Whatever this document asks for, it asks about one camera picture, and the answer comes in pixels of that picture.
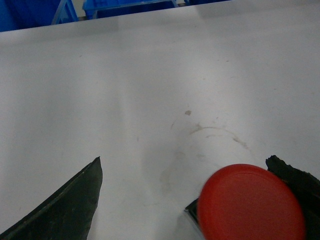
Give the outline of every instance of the white table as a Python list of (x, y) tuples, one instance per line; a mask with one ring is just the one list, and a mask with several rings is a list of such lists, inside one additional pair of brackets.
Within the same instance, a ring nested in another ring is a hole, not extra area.
[(188, 240), (217, 169), (320, 177), (320, 2), (233, 0), (0, 33), (0, 232), (95, 157), (89, 240)]

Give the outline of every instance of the blue plastic crate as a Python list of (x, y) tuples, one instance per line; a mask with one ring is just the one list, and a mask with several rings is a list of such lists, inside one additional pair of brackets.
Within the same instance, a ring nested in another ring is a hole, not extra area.
[(120, 16), (126, 14), (136, 14), (149, 11), (156, 11), (162, 9), (175, 8), (178, 5), (174, 0), (154, 0), (149, 2), (141, 2), (139, 4), (130, 4), (127, 6), (113, 7), (104, 10), (96, 10), (93, 14), (94, 19), (107, 18), (113, 16)]
[(84, 0), (83, 10), (88, 19), (99, 19), (177, 6), (176, 0)]
[(209, 4), (209, 3), (217, 3), (217, 2), (224, 2), (230, 0), (184, 0), (187, 6), (191, 5), (199, 5), (199, 4)]
[(78, 21), (72, 0), (0, 0), (0, 32)]

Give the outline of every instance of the red lid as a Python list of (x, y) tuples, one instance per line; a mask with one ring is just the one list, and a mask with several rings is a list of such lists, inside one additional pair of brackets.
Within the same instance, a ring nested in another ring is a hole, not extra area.
[(206, 240), (304, 240), (302, 209), (273, 173), (248, 164), (226, 166), (205, 183), (197, 207)]

